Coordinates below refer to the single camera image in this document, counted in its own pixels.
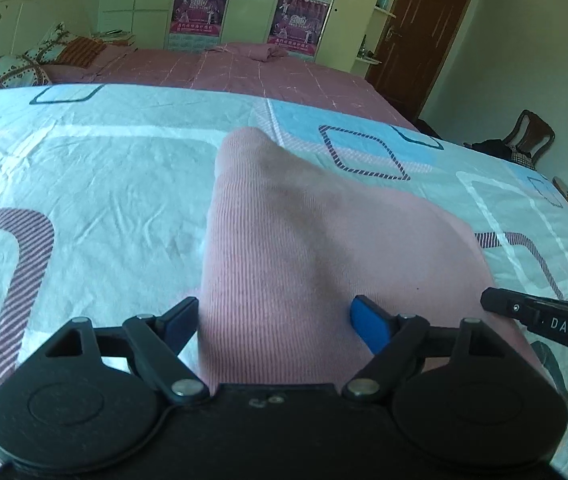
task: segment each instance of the shelf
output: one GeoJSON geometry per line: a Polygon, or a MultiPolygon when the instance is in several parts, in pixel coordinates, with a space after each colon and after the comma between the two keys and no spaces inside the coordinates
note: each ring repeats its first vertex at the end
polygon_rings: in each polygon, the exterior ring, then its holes
{"type": "Polygon", "coordinates": [[[379,10],[379,12],[384,12],[384,14],[386,14],[387,16],[390,16],[391,18],[397,17],[392,12],[382,9],[382,7],[375,6],[375,10],[379,10]]]}
{"type": "Polygon", "coordinates": [[[367,63],[369,65],[379,65],[382,64],[382,62],[379,59],[373,59],[372,57],[360,57],[360,56],[356,56],[355,57],[356,61],[361,61],[362,63],[367,63]]]}

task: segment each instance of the chair back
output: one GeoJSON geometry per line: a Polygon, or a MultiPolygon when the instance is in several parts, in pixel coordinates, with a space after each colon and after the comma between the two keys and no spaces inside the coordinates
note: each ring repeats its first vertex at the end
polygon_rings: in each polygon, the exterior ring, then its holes
{"type": "Polygon", "coordinates": [[[530,110],[524,110],[520,114],[513,131],[504,139],[504,144],[508,144],[520,152],[530,153],[533,165],[536,165],[539,158],[548,151],[554,140],[555,132],[553,129],[537,114],[534,114],[530,110]],[[528,122],[525,123],[524,135],[518,140],[517,137],[522,130],[524,119],[528,122]],[[537,146],[539,146],[539,148],[534,153],[533,150],[537,146]]]}

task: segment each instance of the door handle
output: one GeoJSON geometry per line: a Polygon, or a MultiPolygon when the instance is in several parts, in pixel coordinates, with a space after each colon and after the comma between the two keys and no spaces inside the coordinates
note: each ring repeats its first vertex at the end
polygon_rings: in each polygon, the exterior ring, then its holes
{"type": "Polygon", "coordinates": [[[395,23],[393,25],[391,25],[390,27],[388,27],[388,32],[386,33],[385,40],[388,41],[393,36],[397,36],[398,38],[401,38],[401,34],[399,32],[396,32],[396,30],[395,30],[395,23]]]}

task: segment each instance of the poster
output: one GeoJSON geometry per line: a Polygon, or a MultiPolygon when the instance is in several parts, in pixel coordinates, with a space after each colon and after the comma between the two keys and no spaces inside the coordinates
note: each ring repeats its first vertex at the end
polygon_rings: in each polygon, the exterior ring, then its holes
{"type": "Polygon", "coordinates": [[[316,0],[278,0],[269,43],[313,58],[329,6],[316,0]]]}
{"type": "Polygon", "coordinates": [[[219,37],[227,0],[175,0],[171,34],[219,37]]]}

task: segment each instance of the folded pink cloth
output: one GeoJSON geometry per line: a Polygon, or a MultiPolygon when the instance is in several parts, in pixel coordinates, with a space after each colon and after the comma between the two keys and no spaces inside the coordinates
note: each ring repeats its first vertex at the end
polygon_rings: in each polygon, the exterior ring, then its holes
{"type": "Polygon", "coordinates": [[[273,61],[278,57],[288,56],[288,52],[280,46],[259,43],[224,43],[211,50],[250,57],[255,61],[273,61]]]}
{"type": "Polygon", "coordinates": [[[201,290],[200,367],[220,382],[344,384],[371,354],[350,326],[365,294],[436,326],[485,320],[541,365],[493,286],[470,227],[416,196],[313,166],[243,128],[217,156],[201,290]]]}

